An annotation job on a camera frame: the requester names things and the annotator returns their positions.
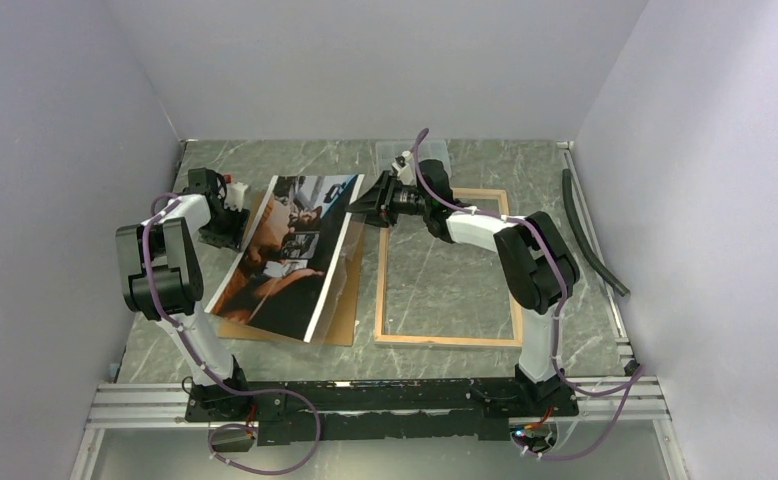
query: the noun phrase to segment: white wall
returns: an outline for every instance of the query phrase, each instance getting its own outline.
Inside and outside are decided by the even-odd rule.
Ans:
[[[0,479],[68,478],[131,322],[115,229],[177,152],[105,3],[0,1]]]
[[[109,1],[203,139],[573,139],[646,2]]]
[[[694,478],[778,478],[778,1],[651,0],[577,138]]]

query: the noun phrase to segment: wooden frame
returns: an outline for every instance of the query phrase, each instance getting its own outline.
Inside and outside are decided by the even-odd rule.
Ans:
[[[454,196],[463,200],[497,200],[498,211],[509,214],[507,192],[483,188],[454,188]],[[389,263],[389,229],[380,231],[380,246],[377,252],[377,301],[374,312],[374,342],[384,344],[442,345],[454,347],[517,347],[521,348],[522,322],[521,306],[508,294],[510,316],[513,324],[513,338],[473,337],[429,337],[423,335],[389,335],[383,333],[383,317],[386,310],[386,270]]]

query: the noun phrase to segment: picture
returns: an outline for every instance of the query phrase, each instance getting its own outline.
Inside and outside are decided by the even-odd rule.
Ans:
[[[207,311],[310,341],[360,182],[359,175],[274,177],[252,213],[248,246]]]

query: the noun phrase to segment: green marble surface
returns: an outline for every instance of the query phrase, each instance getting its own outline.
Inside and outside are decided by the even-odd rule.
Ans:
[[[582,280],[567,303],[562,365],[569,375],[622,373],[611,310],[572,235],[560,192],[562,163],[554,142],[449,140],[453,187],[507,191],[510,213],[548,212],[575,253]],[[196,167],[230,173],[264,190],[273,175],[364,173],[377,178],[374,141],[190,142],[175,191]],[[249,380],[347,380],[509,376],[517,348],[385,346],[373,342],[378,229],[365,229],[357,322],[351,347],[223,340]],[[197,245],[206,285],[203,304],[223,281],[236,253]],[[420,219],[401,219],[390,237],[387,333],[510,338],[506,283],[494,253],[433,239]],[[219,319],[212,319],[217,328]],[[119,375],[123,383],[175,382],[189,368],[171,340],[137,316]]]

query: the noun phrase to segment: table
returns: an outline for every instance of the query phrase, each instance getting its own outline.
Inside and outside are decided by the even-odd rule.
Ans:
[[[448,140],[453,187],[503,189],[511,214],[537,210],[554,219],[582,272],[563,320],[561,365],[570,376],[621,375],[617,332],[603,284],[580,254],[569,229],[560,191],[563,163],[554,142]],[[377,178],[374,141],[192,141],[174,185],[186,185],[190,168],[230,173],[263,190],[273,175],[366,174]],[[375,345],[374,304],[378,229],[365,229],[357,326],[351,347],[224,340],[248,380],[350,380],[512,376],[516,348],[446,348]],[[196,246],[209,300],[236,252]],[[421,221],[402,218],[390,240],[387,319],[392,333],[503,337],[510,335],[507,287],[495,254],[448,245],[427,233]],[[391,252],[403,261],[392,263]],[[467,271],[468,275],[446,272]],[[190,375],[171,340],[138,315],[127,343],[119,383],[164,383]]]

